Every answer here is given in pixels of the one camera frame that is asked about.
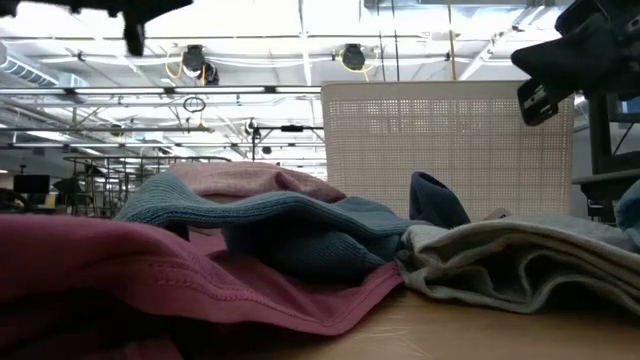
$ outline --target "ceiling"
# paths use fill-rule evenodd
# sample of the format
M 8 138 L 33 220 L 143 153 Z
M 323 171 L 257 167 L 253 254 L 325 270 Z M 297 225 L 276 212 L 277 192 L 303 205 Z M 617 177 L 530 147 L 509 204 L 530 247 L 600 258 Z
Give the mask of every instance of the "ceiling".
M 63 8 L 23 2 L 17 18 L 0 19 L 0 40 L 10 57 L 58 79 L 59 86 L 69 86 L 65 85 L 69 74 L 76 76 L 76 85 L 90 87 L 200 86 L 193 78 L 182 74 L 176 79 L 166 70 L 168 67 L 175 75 L 181 52 L 193 44 L 204 46 L 207 60 L 218 70 L 220 86 L 451 80 L 454 64 L 457 79 L 516 80 L 526 79 L 526 75 L 511 64 L 510 54 L 557 38 L 553 26 L 569 2 L 453 1 L 451 24 L 444 2 L 395 0 L 392 9 L 387 0 L 381 2 L 380 11 L 368 5 L 371 3 L 375 2 L 196 0 L 191 6 L 149 22 L 145 55 L 134 58 L 128 56 L 122 40 L 121 17 L 111 19 L 104 12 L 91 10 L 71 15 Z M 450 28 L 455 33 L 452 42 Z M 361 45 L 367 58 L 365 68 L 369 69 L 366 74 L 348 71 L 342 65 L 340 53 L 345 44 Z M 2 87 L 34 86 L 14 75 L 0 72 Z M 160 128 L 186 126 L 191 116 L 190 126 L 202 123 L 215 130 L 127 133 L 119 138 L 108 133 L 66 135 L 92 143 L 146 142 L 149 138 L 165 143 L 242 143 L 247 141 L 244 128 L 251 119 L 261 126 L 323 124 L 317 95 L 211 95 L 204 98 L 208 106 L 201 114 L 202 120 L 182 108 L 183 100 L 179 96 L 102 95 L 73 105 L 57 97 L 3 97 L 0 102 L 6 114 L 0 116 L 0 123 L 8 127 L 60 127 L 70 126 L 75 116 L 84 120 L 82 126 L 86 127 L 119 123 Z M 129 106 L 119 107 L 122 103 Z M 16 114 L 12 110 L 16 106 L 23 112 Z M 20 134 L 17 139 L 51 140 L 29 134 Z M 322 132 L 274 131 L 264 140 L 276 142 L 317 146 L 274 148 L 270 155 L 259 152 L 258 158 L 296 167 L 304 163 L 301 170 L 326 176 Z M 104 154 L 118 151 L 92 150 Z M 225 156 L 234 161 L 248 155 L 222 147 L 182 148 L 180 152 Z

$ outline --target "table surface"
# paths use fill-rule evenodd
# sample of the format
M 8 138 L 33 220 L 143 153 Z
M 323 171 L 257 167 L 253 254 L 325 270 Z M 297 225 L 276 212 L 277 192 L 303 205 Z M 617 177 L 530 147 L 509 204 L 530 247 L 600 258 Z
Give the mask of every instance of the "table surface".
M 238 331 L 218 339 L 227 348 L 223 358 L 640 358 L 640 320 L 631 314 L 546 311 L 519 315 L 435 302 L 405 289 L 395 291 L 361 324 L 340 337 L 309 336 L 274 328 Z

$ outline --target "perforated panel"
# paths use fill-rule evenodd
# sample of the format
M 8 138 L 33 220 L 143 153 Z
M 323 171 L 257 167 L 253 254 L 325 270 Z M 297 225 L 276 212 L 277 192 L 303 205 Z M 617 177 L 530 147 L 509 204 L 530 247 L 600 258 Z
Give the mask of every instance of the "perforated panel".
M 522 122 L 519 82 L 332 84 L 322 90 L 329 182 L 409 212 L 424 171 L 458 195 L 473 220 L 569 212 L 573 100 L 538 127 Z

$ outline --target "black equipment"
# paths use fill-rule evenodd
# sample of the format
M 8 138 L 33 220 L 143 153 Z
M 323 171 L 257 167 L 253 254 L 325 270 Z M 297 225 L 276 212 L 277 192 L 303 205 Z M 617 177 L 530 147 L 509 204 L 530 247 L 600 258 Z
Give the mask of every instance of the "black equipment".
M 364 57 L 359 44 L 347 44 L 342 54 L 342 63 L 353 71 L 360 71 L 367 59 Z
M 555 26 L 562 35 L 515 51 L 514 65 L 531 76 L 518 90 L 524 121 L 536 126 L 577 91 L 626 101 L 640 96 L 640 3 L 576 0 Z
M 50 190 L 49 175 L 15 175 L 13 191 L 19 194 L 48 194 Z
M 1 0 L 0 17 L 16 16 L 21 0 Z M 106 10 L 116 17 L 122 12 L 125 20 L 124 38 L 129 53 L 142 56 L 144 53 L 144 26 L 147 22 L 168 12 L 191 5 L 193 0 L 31 0 L 47 4 L 68 6 L 72 13 L 82 8 Z
M 204 47 L 202 45 L 187 46 L 187 51 L 183 55 L 182 65 L 185 69 L 196 73 L 196 79 L 202 81 L 204 77 L 205 85 L 218 85 L 220 83 L 218 69 L 212 63 L 207 62 L 203 50 Z
M 560 39 L 511 55 L 531 76 L 518 89 L 520 110 L 527 125 L 537 126 L 558 113 L 561 101 L 575 92 L 584 94 L 593 176 L 573 184 L 587 197 L 589 216 L 615 224 L 615 201 L 640 180 L 640 152 L 618 153 L 640 123 L 640 2 L 576 0 L 555 28 Z M 615 150 L 611 123 L 627 129 Z

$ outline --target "pile of clothes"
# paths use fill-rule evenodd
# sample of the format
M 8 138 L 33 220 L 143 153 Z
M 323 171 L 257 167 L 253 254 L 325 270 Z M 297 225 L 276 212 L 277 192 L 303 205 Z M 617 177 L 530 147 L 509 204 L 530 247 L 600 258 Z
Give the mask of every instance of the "pile of clothes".
M 188 334 L 247 322 L 335 336 L 401 284 L 529 313 L 580 283 L 640 314 L 640 185 L 621 229 L 471 224 L 424 173 L 408 193 L 402 219 L 273 165 L 176 164 L 114 220 L 0 216 L 0 357 L 195 358 Z

